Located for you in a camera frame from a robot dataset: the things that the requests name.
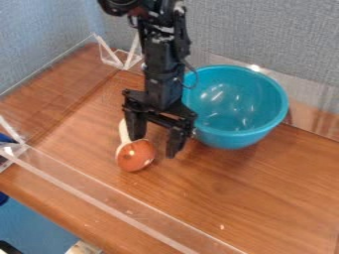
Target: wooden surface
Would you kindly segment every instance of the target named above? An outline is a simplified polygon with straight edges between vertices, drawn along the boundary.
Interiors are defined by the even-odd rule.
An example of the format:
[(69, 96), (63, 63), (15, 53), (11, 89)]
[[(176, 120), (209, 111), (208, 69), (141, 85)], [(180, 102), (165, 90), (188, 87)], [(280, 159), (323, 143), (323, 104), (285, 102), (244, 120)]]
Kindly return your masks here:
[[(120, 90), (140, 88), (143, 77), (96, 65), (92, 48), (77, 56), (80, 65), (73, 58), (64, 60), (53, 75), (44, 73), (23, 87), (25, 92), (17, 90), (1, 102), (1, 113), (29, 143), (247, 253), (337, 254), (339, 143), (280, 125), (247, 149), (224, 151), (189, 140), (177, 158), (167, 160), (167, 133), (149, 125), (156, 161), (139, 174), (124, 173), (113, 161)], [(92, 66), (83, 71), (87, 64)], [(79, 72), (67, 76), (81, 78), (69, 87), (48, 85), (49, 80), (60, 84), (68, 79), (59, 69), (75, 68)], [(31, 91), (41, 92), (40, 104)], [(69, 103), (60, 103), (69, 94)], [(176, 253), (17, 166), (0, 175), (0, 190), (107, 253)]]

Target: blue bowl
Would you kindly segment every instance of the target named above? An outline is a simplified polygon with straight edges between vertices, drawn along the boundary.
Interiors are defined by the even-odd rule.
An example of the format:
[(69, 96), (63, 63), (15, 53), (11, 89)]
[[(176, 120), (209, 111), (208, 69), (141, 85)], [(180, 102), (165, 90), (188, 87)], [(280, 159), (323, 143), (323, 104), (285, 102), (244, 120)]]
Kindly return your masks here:
[[(184, 104), (199, 114), (196, 138), (208, 146), (239, 149), (256, 143), (281, 122), (288, 100), (280, 85), (265, 75), (235, 65), (197, 69), (199, 83), (185, 88)], [(196, 76), (185, 75), (192, 86)]]

